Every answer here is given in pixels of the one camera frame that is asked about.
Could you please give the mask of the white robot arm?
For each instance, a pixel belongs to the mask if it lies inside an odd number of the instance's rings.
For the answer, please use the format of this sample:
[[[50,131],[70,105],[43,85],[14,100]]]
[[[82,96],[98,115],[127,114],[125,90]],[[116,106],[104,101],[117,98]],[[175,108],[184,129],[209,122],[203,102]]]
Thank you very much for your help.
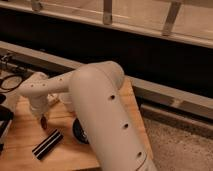
[[[37,117],[48,111],[48,94],[67,93],[103,171],[157,171],[120,98],[124,78],[119,64],[105,61],[52,78],[35,73],[19,91]]]

